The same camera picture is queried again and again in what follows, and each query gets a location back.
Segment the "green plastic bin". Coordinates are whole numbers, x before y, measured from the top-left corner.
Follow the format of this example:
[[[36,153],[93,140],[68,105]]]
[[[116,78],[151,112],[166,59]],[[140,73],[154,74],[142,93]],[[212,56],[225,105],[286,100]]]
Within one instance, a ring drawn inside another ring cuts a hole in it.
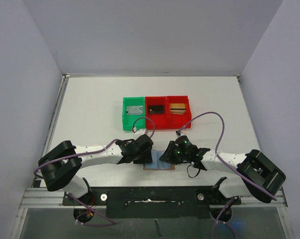
[[[122,103],[122,128],[132,131],[133,123],[145,116],[145,97],[124,97]]]

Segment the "red plastic double bin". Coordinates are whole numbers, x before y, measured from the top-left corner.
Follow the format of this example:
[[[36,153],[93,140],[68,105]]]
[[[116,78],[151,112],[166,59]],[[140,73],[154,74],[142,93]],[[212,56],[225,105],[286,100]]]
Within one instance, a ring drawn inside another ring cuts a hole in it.
[[[169,104],[173,103],[186,104],[185,114],[171,114]],[[163,114],[149,114],[149,105],[163,105],[165,112]],[[147,129],[179,129],[192,119],[188,96],[147,96],[145,98],[145,115],[148,117],[145,121]]]

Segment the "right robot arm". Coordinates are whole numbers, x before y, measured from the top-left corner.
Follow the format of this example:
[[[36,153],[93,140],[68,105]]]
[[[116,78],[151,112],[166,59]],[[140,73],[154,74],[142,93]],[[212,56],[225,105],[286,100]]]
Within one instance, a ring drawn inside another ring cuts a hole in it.
[[[286,180],[285,173],[259,150],[239,154],[217,152],[197,147],[185,135],[170,141],[159,159],[174,165],[189,163],[198,170],[235,174],[234,178],[220,180],[216,186],[225,198],[253,196],[270,203],[277,199],[276,194]]]

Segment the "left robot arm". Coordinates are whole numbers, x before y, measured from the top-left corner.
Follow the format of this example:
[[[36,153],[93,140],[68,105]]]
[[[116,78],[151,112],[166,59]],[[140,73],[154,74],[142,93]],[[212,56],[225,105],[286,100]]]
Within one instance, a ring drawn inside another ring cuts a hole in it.
[[[137,139],[114,139],[104,146],[75,146],[65,140],[38,161],[33,174],[44,180],[48,191],[63,190],[79,199],[91,193],[87,180],[76,175],[79,169],[101,164],[151,162],[152,146],[152,139],[145,134]]]

